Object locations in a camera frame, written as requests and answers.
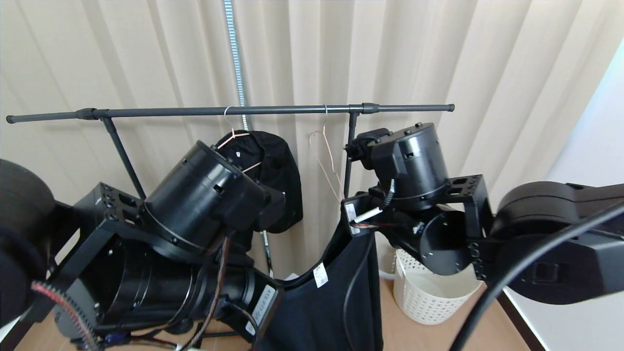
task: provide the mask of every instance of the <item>horizontal bar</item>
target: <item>horizontal bar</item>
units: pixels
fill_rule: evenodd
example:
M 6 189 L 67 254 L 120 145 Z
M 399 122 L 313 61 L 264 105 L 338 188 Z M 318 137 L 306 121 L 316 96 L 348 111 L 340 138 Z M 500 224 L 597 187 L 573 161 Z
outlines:
M 250 106 L 250 107 L 173 107 L 163 109 L 82 109 L 75 112 L 7 116 L 8 123 L 54 121 L 59 119 L 101 119 L 105 117 L 157 117 L 157 116 L 219 116 L 227 110 L 236 114 L 321 114 L 351 113 L 373 114 L 377 112 L 423 112 L 453 111 L 455 105 L 314 105 L 314 106 Z

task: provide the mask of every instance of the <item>beige curtain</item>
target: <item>beige curtain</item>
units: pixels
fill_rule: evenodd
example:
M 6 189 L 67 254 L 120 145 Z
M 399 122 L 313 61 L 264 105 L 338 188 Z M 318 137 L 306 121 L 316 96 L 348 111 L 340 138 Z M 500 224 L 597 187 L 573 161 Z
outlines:
M 618 0 L 237 0 L 234 10 L 250 105 L 452 102 L 453 113 L 362 116 L 358 132 L 436 123 L 451 176 L 485 174 L 494 206 L 545 175 L 624 34 Z M 3 116 L 238 104 L 220 1 L 5 0 L 0 16 Z M 338 219 L 314 157 L 331 168 L 324 142 L 308 145 L 324 116 L 250 118 L 286 139 L 300 167 L 305 219 L 270 244 L 278 277 L 301 273 Z M 228 130 L 222 117 L 116 122 L 148 193 L 195 140 L 215 142 Z M 346 131 L 346 116 L 329 116 L 341 177 Z M 9 126 L 3 118 L 1 132 L 1 157 L 39 174 L 60 200 L 73 203 L 99 180 L 134 192 L 98 122 Z M 351 194 L 374 183 L 354 165 Z

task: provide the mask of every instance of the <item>clothes hanger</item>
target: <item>clothes hanger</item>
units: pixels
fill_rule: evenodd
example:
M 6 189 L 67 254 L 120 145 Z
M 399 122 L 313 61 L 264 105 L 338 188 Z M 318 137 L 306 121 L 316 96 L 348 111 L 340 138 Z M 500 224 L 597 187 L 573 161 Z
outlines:
M 219 146 L 217 147 L 217 149 L 221 149 L 221 148 L 222 148 L 225 144 L 227 144 L 227 143 L 229 143 L 230 141 L 232 141 L 232 140 L 236 139 L 237 137 L 242 137 L 242 136 L 249 136 L 249 135 L 251 135 L 251 134 L 249 134 L 249 133 L 241 133 L 241 134 L 236 134 L 236 133 L 234 132 L 234 126 L 232 125 L 232 123 L 230 122 L 230 120 L 228 120 L 228 116 L 227 116 L 227 115 L 228 115 L 228 110 L 229 110 L 229 108 L 230 108 L 230 107 L 231 107 L 231 106 L 228 106 L 228 107 L 226 107 L 226 108 L 225 108 L 225 111 L 223 111 L 223 116 L 224 116 L 224 118 L 225 118 L 225 121 L 226 121 L 226 122 L 228 122 L 228 124 L 230 125 L 230 127 L 231 127 L 231 129 L 232 129 L 232 135 L 231 135 L 228 139 L 225 139 L 225 141 L 224 141 L 224 142 L 222 142 L 222 143 L 221 143 L 221 145 L 219 145 Z M 261 163 L 262 163 L 262 162 L 258 162 L 258 163 L 256 163 L 256 164 L 254 164 L 254 165 L 250 166 L 250 167 L 247 167 L 245 170 L 243 170 L 243 173 L 247 172 L 247 171 L 248 171 L 248 170 L 250 170 L 250 169 L 253 169 L 253 168 L 255 168 L 255 167 L 258 167 Z
M 314 131 L 312 133 L 310 133 L 310 135 L 308 136 L 308 147 L 312 148 L 312 137 L 315 134 L 322 134 L 323 135 L 323 139 L 325 140 L 325 146 L 327 146 L 327 152 L 329 153 L 329 161 L 331 162 L 331 172 L 336 176 L 336 179 L 338 180 L 338 185 L 340 185 L 340 189 L 343 188 L 343 182 L 340 180 L 340 175 L 338 175 L 338 173 L 336 172 L 336 169 L 334 168 L 334 156 L 331 154 L 331 149 L 329 148 L 329 141 L 327 140 L 327 135 L 325 134 L 325 130 L 326 130 L 326 126 L 327 126 L 327 117 L 329 116 L 329 111 L 327 110 L 327 105 L 323 105 L 325 106 L 325 120 L 323 121 L 323 131 Z M 331 188 L 331 191 L 334 193 L 334 196 L 336 197 L 336 200 L 338 200 L 338 202 L 341 202 L 343 199 L 343 195 L 340 191 L 336 192 L 336 189 L 334 189 L 334 186 L 331 185 L 331 180 L 329 179 L 329 175 L 327 175 L 327 171 L 325 171 L 325 167 L 323 167 L 323 163 L 321 163 L 321 160 L 318 158 L 318 154 L 316 153 L 316 151 L 314 150 L 314 148 L 312 148 L 313 152 L 314 152 L 314 156 L 316 157 L 316 161 L 318 162 L 319 166 L 321 166 L 321 169 L 323 170 L 323 173 L 325 174 L 325 178 L 327 179 L 327 183 L 329 184 L 329 187 Z

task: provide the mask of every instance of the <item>floor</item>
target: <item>floor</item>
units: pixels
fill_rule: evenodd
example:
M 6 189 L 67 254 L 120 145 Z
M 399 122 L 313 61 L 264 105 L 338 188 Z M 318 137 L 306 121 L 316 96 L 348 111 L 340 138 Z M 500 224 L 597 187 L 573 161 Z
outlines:
M 409 319 L 399 310 L 392 296 L 392 282 L 381 282 L 383 335 L 385 351 L 440 351 L 447 350 L 481 290 L 472 296 L 449 320 L 439 325 L 422 325 Z M 221 323 L 211 324 L 210 331 L 224 331 Z M 188 335 L 164 338 L 174 342 L 188 340 Z M 151 351 L 151 347 L 119 347 L 119 351 Z M 249 344 L 240 337 L 223 337 L 204 340 L 206 351 L 247 351 Z M 48 318 L 28 331 L 16 351 L 71 351 L 73 346 L 59 334 L 54 321 Z M 465 351 L 529 351 L 528 346 L 514 328 L 498 302 L 490 306 L 466 345 Z

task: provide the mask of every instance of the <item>laundry basket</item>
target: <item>laundry basket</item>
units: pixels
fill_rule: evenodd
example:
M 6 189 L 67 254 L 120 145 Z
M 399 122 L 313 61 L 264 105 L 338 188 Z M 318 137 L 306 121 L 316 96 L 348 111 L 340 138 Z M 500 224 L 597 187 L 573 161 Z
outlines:
M 448 319 L 481 285 L 469 265 L 448 276 L 433 274 L 404 250 L 396 251 L 394 300 L 411 319 L 439 324 Z

